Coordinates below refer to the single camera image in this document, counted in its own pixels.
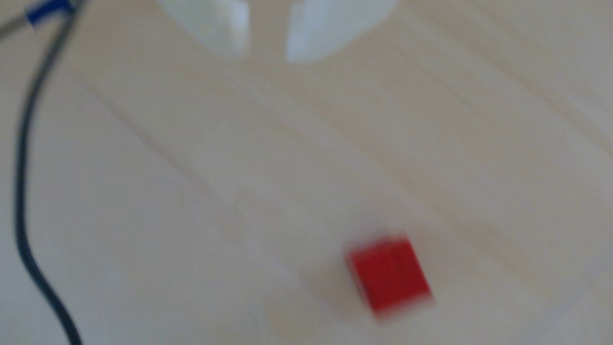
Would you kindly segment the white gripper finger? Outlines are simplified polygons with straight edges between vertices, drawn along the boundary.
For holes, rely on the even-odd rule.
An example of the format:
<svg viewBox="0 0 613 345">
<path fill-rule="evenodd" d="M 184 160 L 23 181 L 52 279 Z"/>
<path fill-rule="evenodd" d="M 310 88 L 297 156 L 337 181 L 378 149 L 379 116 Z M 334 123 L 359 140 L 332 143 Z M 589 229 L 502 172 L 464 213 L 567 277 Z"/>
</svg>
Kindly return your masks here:
<svg viewBox="0 0 613 345">
<path fill-rule="evenodd" d="M 309 64 L 328 57 L 387 20 L 399 1 L 294 1 L 286 60 Z"/>
<path fill-rule="evenodd" d="M 159 1 L 167 13 L 218 55 L 248 55 L 251 46 L 247 1 Z"/>
</svg>

